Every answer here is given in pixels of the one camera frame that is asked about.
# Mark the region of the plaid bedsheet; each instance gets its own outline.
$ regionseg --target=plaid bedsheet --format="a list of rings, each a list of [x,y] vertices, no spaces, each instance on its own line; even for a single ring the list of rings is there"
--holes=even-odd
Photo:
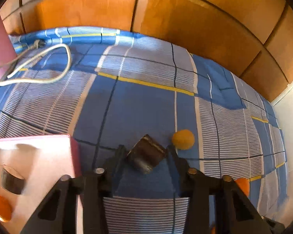
[[[65,27],[11,37],[17,52],[36,39],[68,44],[72,67],[52,84],[0,87],[0,138],[68,133],[88,171],[119,144],[130,149],[148,133],[166,147],[175,131],[189,129],[195,144],[178,155],[190,166],[213,177],[248,178],[261,215],[273,215],[286,199],[287,156],[273,108],[219,64],[117,29]],[[54,77],[66,62],[65,49],[57,49],[15,77]],[[125,169],[114,198],[105,199],[109,232],[182,233],[188,198],[178,198],[172,177],[166,160],[149,175]],[[212,222],[213,197],[210,206]]]

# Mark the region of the white cable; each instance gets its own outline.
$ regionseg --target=white cable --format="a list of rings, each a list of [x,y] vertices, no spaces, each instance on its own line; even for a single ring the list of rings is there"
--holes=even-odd
[[[11,65],[13,62],[15,62],[19,58],[21,58],[28,50],[38,48],[38,43],[39,43],[39,41],[35,41],[35,43],[32,46],[30,46],[27,50],[23,51],[21,54],[19,54],[14,60],[10,61],[9,63],[1,65],[0,68],[3,67],[3,66]],[[50,78],[50,79],[31,79],[31,78],[9,79],[9,80],[5,80],[5,81],[0,81],[0,86],[6,86],[6,85],[9,85],[9,84],[13,84],[13,83],[54,83],[54,82],[60,80],[61,78],[63,78],[66,75],[66,73],[69,71],[69,69],[71,67],[71,52],[70,52],[70,49],[69,49],[68,45],[63,44],[63,43],[54,45],[52,47],[49,47],[46,50],[43,50],[42,52],[40,52],[39,54],[36,54],[34,57],[28,59],[26,62],[24,62],[18,68],[16,68],[7,77],[10,78],[10,77],[14,76],[19,70],[21,70],[27,64],[31,63],[32,61],[34,61],[34,60],[36,60],[36,59],[38,59],[40,57],[45,56],[51,50],[59,48],[59,47],[64,47],[66,49],[66,52],[67,52],[67,65],[66,65],[66,68],[63,70],[63,72],[60,75],[58,75],[57,77]]]

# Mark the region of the orange ball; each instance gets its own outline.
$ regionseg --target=orange ball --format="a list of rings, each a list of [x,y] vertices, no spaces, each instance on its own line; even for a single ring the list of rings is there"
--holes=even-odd
[[[237,185],[240,187],[240,189],[243,191],[243,193],[246,196],[249,196],[250,194],[250,182],[248,181],[247,178],[238,178],[235,180]]]
[[[172,143],[177,149],[189,149],[194,145],[194,135],[188,129],[179,130],[172,136]]]
[[[12,209],[8,200],[0,196],[0,221],[8,222],[12,217]]]

